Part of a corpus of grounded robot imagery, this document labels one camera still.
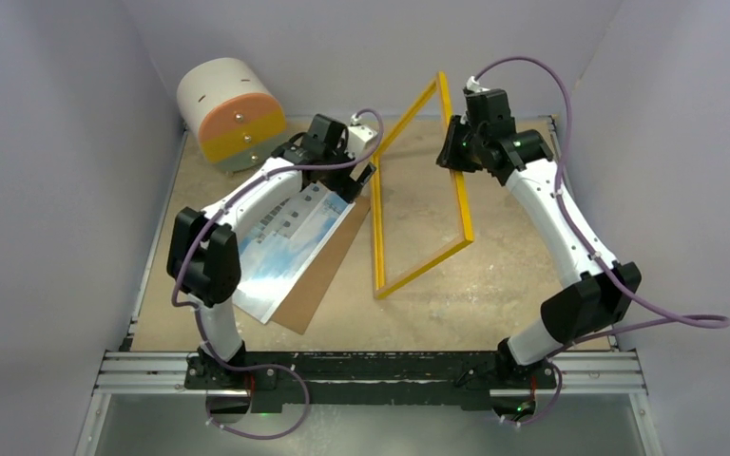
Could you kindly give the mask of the building and sky photo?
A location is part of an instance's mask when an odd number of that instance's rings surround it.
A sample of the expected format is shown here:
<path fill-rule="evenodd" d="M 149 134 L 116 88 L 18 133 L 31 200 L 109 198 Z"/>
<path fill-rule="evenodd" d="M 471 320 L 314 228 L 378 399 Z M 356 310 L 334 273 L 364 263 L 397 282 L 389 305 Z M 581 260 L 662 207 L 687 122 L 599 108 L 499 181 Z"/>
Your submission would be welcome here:
<path fill-rule="evenodd" d="M 240 242 L 241 279 L 233 303 L 267 323 L 353 209 L 320 184 L 274 207 Z"/>

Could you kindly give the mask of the yellow wooden picture frame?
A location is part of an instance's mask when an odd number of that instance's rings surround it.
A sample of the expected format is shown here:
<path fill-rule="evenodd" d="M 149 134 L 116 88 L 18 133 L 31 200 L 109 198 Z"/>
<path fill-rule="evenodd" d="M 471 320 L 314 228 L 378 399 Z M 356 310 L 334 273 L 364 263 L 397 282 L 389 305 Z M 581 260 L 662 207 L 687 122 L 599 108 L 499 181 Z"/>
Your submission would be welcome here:
<path fill-rule="evenodd" d="M 384 299 L 403 288 L 407 284 L 426 274 L 446 259 L 453 257 L 474 242 L 474 232 L 471 220 L 471 208 L 465 177 L 462 172 L 449 172 L 454 192 L 458 214 L 459 236 L 439 248 L 432 256 L 420 260 L 410 270 L 401 273 L 396 278 L 387 276 L 387 257 L 385 253 L 384 214 L 381 181 L 381 157 L 393 144 L 398 135 L 410 124 L 432 98 L 436 97 L 441 108 L 442 130 L 446 131 L 452 115 L 451 95 L 448 78 L 445 72 L 435 74 L 429 84 L 420 93 L 411 106 L 399 118 L 397 124 L 381 141 L 379 147 L 371 156 L 371 164 L 376 171 L 370 180 L 371 186 L 371 228 L 372 228 L 372 269 L 374 283 L 374 298 Z"/>

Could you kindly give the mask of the brown frame backing board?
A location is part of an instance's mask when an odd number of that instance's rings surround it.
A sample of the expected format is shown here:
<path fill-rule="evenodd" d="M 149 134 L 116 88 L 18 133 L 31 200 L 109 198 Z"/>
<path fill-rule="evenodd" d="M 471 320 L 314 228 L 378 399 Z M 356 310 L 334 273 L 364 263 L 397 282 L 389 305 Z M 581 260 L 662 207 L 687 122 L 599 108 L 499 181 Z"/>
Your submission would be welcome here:
<path fill-rule="evenodd" d="M 297 284 L 273 313 L 271 322 L 293 333 L 306 333 L 370 207 L 371 201 L 368 197 L 359 197 L 356 200 Z"/>

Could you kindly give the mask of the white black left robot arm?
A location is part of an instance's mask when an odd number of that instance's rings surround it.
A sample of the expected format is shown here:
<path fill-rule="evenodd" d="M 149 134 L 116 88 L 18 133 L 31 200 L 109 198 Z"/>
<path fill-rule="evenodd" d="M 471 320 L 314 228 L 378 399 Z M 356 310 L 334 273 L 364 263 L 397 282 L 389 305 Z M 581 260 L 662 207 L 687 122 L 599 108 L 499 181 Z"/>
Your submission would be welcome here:
<path fill-rule="evenodd" d="M 240 241 L 280 203 L 320 184 L 353 202 L 375 173 L 370 158 L 384 138 L 355 113 L 349 123 L 316 114 L 309 126 L 277 145 L 261 169 L 217 202 L 175 217 L 166 272 L 175 281 L 171 303 L 195 315 L 201 348 L 213 357 L 208 375 L 221 388 L 244 379 L 243 349 L 232 309 L 242 268 Z"/>

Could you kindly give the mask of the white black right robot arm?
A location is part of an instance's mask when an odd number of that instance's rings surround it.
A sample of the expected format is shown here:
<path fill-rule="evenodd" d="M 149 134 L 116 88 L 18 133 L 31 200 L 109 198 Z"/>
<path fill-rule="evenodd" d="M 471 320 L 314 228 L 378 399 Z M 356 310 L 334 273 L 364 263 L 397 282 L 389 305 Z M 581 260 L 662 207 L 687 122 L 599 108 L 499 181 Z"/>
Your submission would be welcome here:
<path fill-rule="evenodd" d="M 619 287 L 636 290 L 642 274 L 635 263 L 621 263 L 580 213 L 564 217 L 563 209 L 576 206 L 556 183 L 553 152 L 537 130 L 517 129 L 507 93 L 466 89 L 464 95 L 466 110 L 451 116 L 437 164 L 486 171 L 509 190 L 547 246 L 562 285 L 542 303 L 532 324 L 498 346 L 497 377 L 517 387 L 552 352 L 621 321 L 630 299 Z"/>

